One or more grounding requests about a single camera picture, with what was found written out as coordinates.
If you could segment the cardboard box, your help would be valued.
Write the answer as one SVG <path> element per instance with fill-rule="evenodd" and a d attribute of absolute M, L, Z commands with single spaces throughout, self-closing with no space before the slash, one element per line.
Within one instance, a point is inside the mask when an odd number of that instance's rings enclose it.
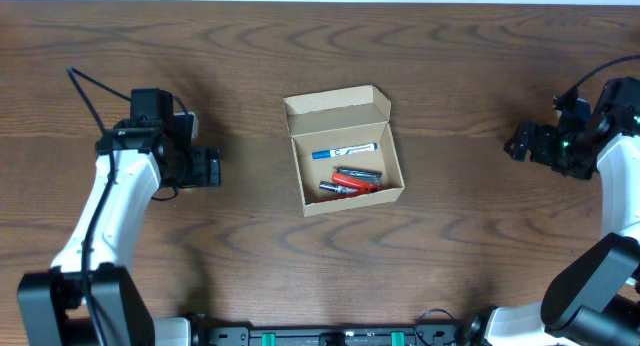
<path fill-rule="evenodd" d="M 405 189 L 390 125 L 391 101 L 374 85 L 289 96 L 283 99 L 287 131 L 306 217 L 398 200 Z M 314 160 L 321 150 L 377 143 L 373 152 Z M 381 189 L 358 197 L 320 202 L 338 167 L 380 172 Z"/>

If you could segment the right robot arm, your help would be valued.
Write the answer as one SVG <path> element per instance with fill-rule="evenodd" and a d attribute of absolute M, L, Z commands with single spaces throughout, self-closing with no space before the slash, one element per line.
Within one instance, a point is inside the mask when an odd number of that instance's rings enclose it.
<path fill-rule="evenodd" d="M 541 300 L 494 307 L 475 322 L 475 345 L 639 346 L 639 81 L 607 81 L 595 104 L 572 89 L 554 101 L 553 124 L 521 124 L 505 150 L 581 181 L 597 182 L 594 243 Z"/>

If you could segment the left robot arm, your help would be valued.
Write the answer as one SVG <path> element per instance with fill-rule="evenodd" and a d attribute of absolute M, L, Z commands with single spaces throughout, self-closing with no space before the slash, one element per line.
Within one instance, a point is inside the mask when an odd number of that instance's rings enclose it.
<path fill-rule="evenodd" d="M 17 300 L 32 345 L 198 345 L 194 317 L 151 316 L 130 268 L 146 209 L 162 188 L 217 187 L 219 152 L 195 146 L 197 116 L 158 88 L 134 89 L 130 115 L 95 145 L 96 176 L 77 226 L 49 270 L 27 273 Z"/>

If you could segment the orange utility knife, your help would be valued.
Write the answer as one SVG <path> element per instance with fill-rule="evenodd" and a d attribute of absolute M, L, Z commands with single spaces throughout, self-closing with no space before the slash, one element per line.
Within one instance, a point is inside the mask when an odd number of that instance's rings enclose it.
<path fill-rule="evenodd" d="M 336 195 L 331 196 L 331 197 L 323 198 L 323 199 L 319 200 L 318 203 L 320 203 L 320 202 L 329 202 L 329 201 L 334 201 L 334 200 L 341 200 L 341 199 L 348 199 L 348 198 L 358 197 L 358 196 L 361 196 L 361 195 L 367 195 L 367 194 L 371 194 L 371 193 L 376 193 L 378 191 L 380 191 L 379 188 L 359 189 L 358 191 L 353 192 L 353 193 L 336 194 Z"/>

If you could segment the black marker pen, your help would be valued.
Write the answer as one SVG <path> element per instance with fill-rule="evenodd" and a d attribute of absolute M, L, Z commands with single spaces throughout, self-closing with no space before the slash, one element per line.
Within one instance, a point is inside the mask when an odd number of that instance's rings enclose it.
<path fill-rule="evenodd" d="M 325 191 L 331 191 L 337 194 L 351 194 L 358 191 L 357 188 L 352 188 L 344 185 L 340 185 L 337 183 L 325 182 L 321 181 L 319 183 L 319 188 Z"/>

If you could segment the blue marker pen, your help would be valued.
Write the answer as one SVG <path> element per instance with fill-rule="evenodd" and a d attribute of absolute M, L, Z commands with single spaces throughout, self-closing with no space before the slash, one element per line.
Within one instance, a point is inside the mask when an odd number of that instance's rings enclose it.
<path fill-rule="evenodd" d="M 314 160 L 335 158 L 335 157 L 341 157 L 346 155 L 373 152 L 377 149 L 378 149 L 377 143 L 366 143 L 366 144 L 361 144 L 356 146 L 347 146 L 347 147 L 341 147 L 341 148 L 316 151 L 312 153 L 312 158 Z"/>

